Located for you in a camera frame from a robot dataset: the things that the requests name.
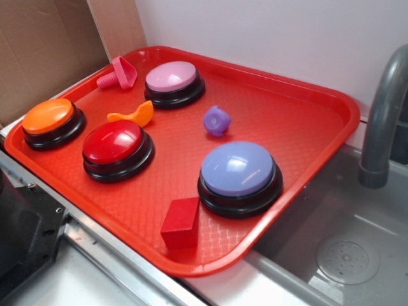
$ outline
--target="white wall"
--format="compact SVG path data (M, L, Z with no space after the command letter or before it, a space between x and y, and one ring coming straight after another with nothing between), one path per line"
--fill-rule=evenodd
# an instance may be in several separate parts
M342 91L368 115L407 0L135 0L147 44Z

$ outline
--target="purple toy piece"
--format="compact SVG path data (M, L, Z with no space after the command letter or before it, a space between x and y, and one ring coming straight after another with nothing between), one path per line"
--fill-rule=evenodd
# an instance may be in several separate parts
M211 134L217 137L224 136L224 131L231 123L231 116L221 110L219 106L213 106L204 115L204 128Z
M231 197L256 193L275 173L270 153L252 142L221 145L207 155L201 167L201 176L208 189Z

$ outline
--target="purple button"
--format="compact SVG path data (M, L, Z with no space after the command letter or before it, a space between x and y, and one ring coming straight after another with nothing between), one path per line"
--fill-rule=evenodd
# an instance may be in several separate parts
M209 190L221 196L247 196L259 191L275 175L270 153L251 142L231 142L205 158L201 176Z
M221 110L219 106L213 106L204 115L204 128L211 134L217 137L222 137L224 131L231 123L231 116Z
M167 62L151 70L146 83L153 91L177 91L191 84L196 75L196 68L190 62Z

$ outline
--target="small plastic toy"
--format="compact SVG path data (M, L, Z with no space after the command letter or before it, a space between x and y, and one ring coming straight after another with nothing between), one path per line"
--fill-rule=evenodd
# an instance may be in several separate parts
M200 198L171 201L160 231L167 248L197 246L199 203Z
M279 197L282 173L262 146L231 142L205 158L198 193L209 211L228 218L252 217L266 211Z
M121 182L135 176L151 163L154 153L152 138L128 120L96 128L82 149L86 173L100 183Z
M154 107L173 109L197 101L205 92L205 83L190 62L167 62L146 76L145 98Z
M217 105L210 108L203 119L204 128L216 137L224 136L224 132L230 123L231 116Z
M25 142L33 149L60 147L83 130L84 113L68 99L44 101L28 111L22 121Z
M127 60L118 56L112 60L114 72L101 76L96 80L99 88L106 88L118 84L123 89L132 88L135 84L138 72Z
M130 120L139 125L141 128L144 128L152 120L153 114L153 103L149 100L139 105L138 109L134 113L130 113L129 115L123 115L121 113L109 113L108 122Z

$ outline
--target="orange button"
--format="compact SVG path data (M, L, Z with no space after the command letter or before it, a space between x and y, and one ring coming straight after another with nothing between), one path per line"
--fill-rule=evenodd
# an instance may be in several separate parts
M68 99L52 99L32 108L23 119L23 128L29 134L43 134L59 128L74 112Z

